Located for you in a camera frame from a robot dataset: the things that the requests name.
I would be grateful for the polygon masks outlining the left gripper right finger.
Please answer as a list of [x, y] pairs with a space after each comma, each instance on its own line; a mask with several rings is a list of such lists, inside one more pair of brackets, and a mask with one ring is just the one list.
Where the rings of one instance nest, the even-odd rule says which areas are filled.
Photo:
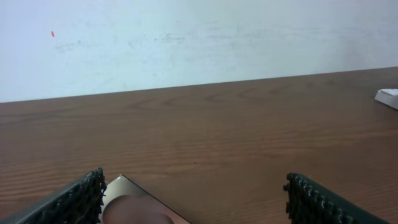
[[287, 180], [285, 211], [292, 224], [387, 224], [302, 174], [291, 172]]

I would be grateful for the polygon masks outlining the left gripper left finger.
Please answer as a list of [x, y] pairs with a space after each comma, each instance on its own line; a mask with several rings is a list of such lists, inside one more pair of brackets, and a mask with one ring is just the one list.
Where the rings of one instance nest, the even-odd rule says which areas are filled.
[[103, 169], [98, 168], [33, 206], [1, 220], [1, 224], [98, 224], [106, 189]]

